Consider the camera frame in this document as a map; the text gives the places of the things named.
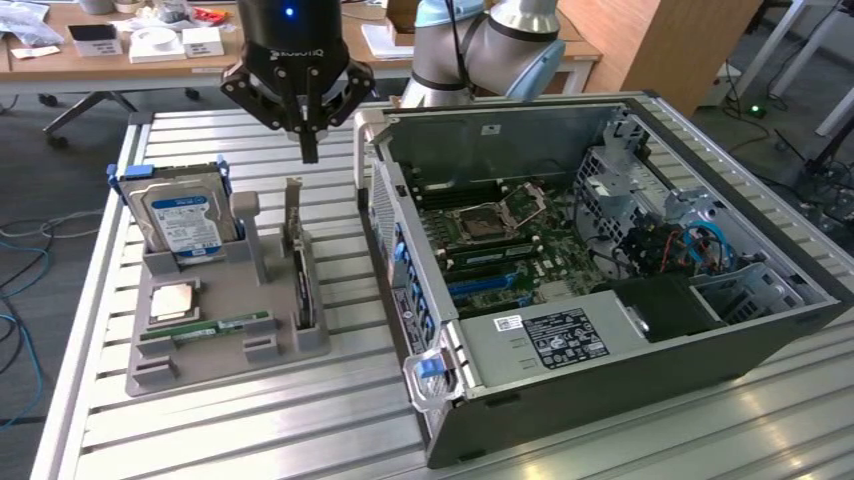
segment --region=green circuit board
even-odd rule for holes
[[[567,221],[565,189],[505,187],[500,202],[420,212],[460,318],[585,295],[605,280]],[[453,294],[457,285],[506,276],[506,286]]]

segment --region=tape roll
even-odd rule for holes
[[[133,43],[138,42],[154,50],[168,50],[174,40],[177,40],[177,33],[162,27],[142,28],[130,35]]]

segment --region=3d printed holder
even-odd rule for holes
[[[142,255],[126,376],[130,396],[329,352],[308,234],[284,242],[289,233],[282,227],[258,237],[254,192],[230,195],[230,211],[244,235],[222,244],[224,259],[181,266],[170,252]],[[177,320],[152,322],[153,293],[170,285],[190,287],[192,308]],[[300,312],[309,316],[308,325]],[[157,336],[174,327],[186,327],[185,333]]]

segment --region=chair wheel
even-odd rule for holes
[[[65,137],[54,137],[53,135],[46,136],[47,145],[57,150],[67,148],[67,139]]]
[[[45,107],[55,107],[58,105],[58,100],[53,95],[45,95],[42,93],[38,94],[38,103]]]

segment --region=motherboard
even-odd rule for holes
[[[461,319],[585,295],[605,280],[572,228],[565,183],[488,182],[462,191],[418,192]]]

